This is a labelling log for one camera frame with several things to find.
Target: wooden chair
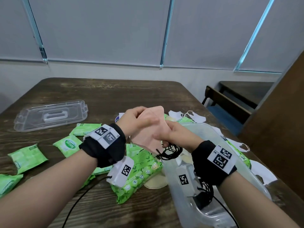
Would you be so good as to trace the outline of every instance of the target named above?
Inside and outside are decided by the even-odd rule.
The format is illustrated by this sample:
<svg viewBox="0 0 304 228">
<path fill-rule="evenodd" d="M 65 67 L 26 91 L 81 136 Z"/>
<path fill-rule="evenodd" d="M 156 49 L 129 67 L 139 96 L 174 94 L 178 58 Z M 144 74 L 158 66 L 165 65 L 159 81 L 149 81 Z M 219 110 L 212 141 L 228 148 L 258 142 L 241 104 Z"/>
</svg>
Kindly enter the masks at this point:
<svg viewBox="0 0 304 228">
<path fill-rule="evenodd" d="M 202 104 L 205 104 L 207 98 L 213 100 L 212 105 L 207 109 L 234 135 L 238 135 L 251 112 L 210 86 L 206 87 Z"/>
</svg>

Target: plastic container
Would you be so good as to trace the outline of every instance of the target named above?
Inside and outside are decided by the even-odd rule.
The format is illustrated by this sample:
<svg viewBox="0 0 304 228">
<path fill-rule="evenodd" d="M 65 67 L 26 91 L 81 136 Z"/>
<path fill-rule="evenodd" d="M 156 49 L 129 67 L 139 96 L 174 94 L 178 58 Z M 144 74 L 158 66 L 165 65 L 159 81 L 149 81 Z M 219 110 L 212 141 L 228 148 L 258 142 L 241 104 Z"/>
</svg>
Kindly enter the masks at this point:
<svg viewBox="0 0 304 228">
<path fill-rule="evenodd" d="M 200 136 L 203 140 L 210 140 L 214 144 L 220 145 L 221 147 L 235 154 L 234 151 L 230 148 L 230 146 L 223 140 L 223 138 L 218 135 L 216 131 L 208 124 L 181 124 L 193 133 Z M 240 158 L 237 160 L 235 165 L 237 167 L 238 172 L 245 179 L 247 179 L 269 199 L 271 199 L 268 190 Z M 207 207 L 203 208 L 202 210 L 199 210 L 193 198 L 187 198 L 186 196 L 184 196 L 183 191 L 180 187 L 180 181 L 175 172 L 175 169 L 179 166 L 175 159 L 163 161 L 163 166 L 180 223 L 184 228 L 200 227 L 202 224 L 221 228 L 235 226 L 233 219 L 215 199 L 213 199 Z M 213 189 L 214 196 L 221 203 L 223 203 L 226 208 L 228 208 L 217 188 L 214 186 Z"/>
<path fill-rule="evenodd" d="M 87 118 L 87 112 L 83 100 L 24 108 L 14 120 L 14 129 L 29 132 L 81 122 Z"/>
</svg>

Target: white plastic lid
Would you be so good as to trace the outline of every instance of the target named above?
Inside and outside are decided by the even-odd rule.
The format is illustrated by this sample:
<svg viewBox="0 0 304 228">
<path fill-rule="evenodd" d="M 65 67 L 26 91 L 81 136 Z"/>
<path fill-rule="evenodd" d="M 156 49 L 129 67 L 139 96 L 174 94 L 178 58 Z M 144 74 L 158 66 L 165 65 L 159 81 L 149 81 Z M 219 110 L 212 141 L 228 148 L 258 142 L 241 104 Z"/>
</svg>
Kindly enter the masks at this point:
<svg viewBox="0 0 304 228">
<path fill-rule="evenodd" d="M 87 118 L 87 112 L 83 100 L 24 108 L 14 120 L 14 129 L 29 132 L 81 122 Z"/>
</svg>

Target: table surface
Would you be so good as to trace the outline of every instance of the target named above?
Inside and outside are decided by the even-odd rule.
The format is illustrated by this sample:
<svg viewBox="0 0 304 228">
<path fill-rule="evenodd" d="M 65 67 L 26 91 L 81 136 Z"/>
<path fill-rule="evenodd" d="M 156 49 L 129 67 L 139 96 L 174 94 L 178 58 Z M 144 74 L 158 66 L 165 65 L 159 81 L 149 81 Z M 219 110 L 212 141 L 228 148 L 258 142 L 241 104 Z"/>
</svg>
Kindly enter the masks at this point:
<svg viewBox="0 0 304 228">
<path fill-rule="evenodd" d="M 274 82 L 258 81 L 220 81 L 231 92 L 236 93 L 248 101 L 258 105 Z"/>
<path fill-rule="evenodd" d="M 173 81 L 104 80 L 78 78 L 44 79 L 0 115 L 0 173 L 15 175 L 17 169 L 8 153 L 38 143 L 49 159 L 25 172 L 20 184 L 64 159 L 52 144 L 68 136 L 74 124 L 16 132 L 14 119 L 19 111 L 31 105 L 82 99 L 88 105 L 86 123 L 112 123 L 120 112 L 139 105 L 162 105 L 165 112 L 193 110 L 206 117 L 206 123 L 221 129 L 235 141 L 238 138 L 222 126 L 215 117 L 184 87 Z M 252 152 L 246 156 L 259 161 Z M 304 227 L 304 202 L 281 180 L 266 186 L 272 200 L 300 226 Z M 61 227 L 72 205 L 86 188 L 78 191 L 50 227 Z M 168 186 L 158 190 L 141 187 L 124 204 L 116 203 L 116 195 L 105 181 L 97 184 L 77 204 L 66 227 L 181 227 Z"/>
</svg>

